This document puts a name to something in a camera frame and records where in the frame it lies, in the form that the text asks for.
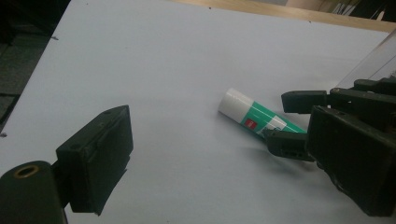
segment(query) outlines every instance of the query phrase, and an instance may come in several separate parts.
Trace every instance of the red logo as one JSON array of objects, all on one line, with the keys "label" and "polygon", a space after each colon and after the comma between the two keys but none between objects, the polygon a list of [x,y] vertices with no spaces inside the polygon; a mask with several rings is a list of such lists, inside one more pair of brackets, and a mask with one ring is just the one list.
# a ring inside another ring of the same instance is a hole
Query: red logo
[{"label": "red logo", "polygon": [[249,129],[255,129],[257,126],[257,123],[254,122],[252,119],[247,119],[247,121],[245,121],[245,126],[247,126]]}]

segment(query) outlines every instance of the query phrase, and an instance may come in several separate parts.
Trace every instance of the white glue stick cap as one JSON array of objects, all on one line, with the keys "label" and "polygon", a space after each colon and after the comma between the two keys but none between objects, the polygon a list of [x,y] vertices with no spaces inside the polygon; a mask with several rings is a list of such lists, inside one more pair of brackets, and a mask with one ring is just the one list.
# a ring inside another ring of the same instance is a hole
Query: white glue stick cap
[{"label": "white glue stick cap", "polygon": [[240,123],[253,105],[253,100],[234,89],[229,89],[219,106],[219,112]]}]

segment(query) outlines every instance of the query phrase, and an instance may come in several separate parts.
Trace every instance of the white table surface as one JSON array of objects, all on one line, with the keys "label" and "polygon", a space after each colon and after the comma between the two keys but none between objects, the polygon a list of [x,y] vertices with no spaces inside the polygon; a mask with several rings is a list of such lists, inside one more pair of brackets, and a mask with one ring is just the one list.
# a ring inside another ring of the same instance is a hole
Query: white table surface
[{"label": "white table surface", "polygon": [[73,0],[0,139],[0,172],[55,162],[100,112],[131,107],[134,151],[100,217],[70,223],[394,223],[367,217],[314,163],[276,158],[218,113],[231,87],[329,90],[387,34],[165,0]]}]

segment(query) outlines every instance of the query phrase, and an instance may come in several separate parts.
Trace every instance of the green label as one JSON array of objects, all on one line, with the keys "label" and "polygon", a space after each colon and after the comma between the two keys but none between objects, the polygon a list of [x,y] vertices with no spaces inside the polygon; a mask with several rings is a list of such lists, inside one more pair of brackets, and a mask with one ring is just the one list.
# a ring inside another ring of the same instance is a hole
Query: green label
[{"label": "green label", "polygon": [[297,125],[283,119],[276,113],[256,102],[253,103],[241,124],[262,137],[263,131],[267,129],[292,133],[306,133],[305,130],[299,128]]}]

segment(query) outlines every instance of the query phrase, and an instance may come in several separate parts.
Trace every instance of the glue stick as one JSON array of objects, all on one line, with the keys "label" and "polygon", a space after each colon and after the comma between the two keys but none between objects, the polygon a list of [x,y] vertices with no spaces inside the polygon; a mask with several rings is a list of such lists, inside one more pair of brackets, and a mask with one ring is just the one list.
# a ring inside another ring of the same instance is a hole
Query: glue stick
[{"label": "glue stick", "polygon": [[265,108],[246,95],[229,89],[219,106],[219,112],[235,120],[261,137],[264,131],[279,130],[293,133],[306,133],[290,121]]}]

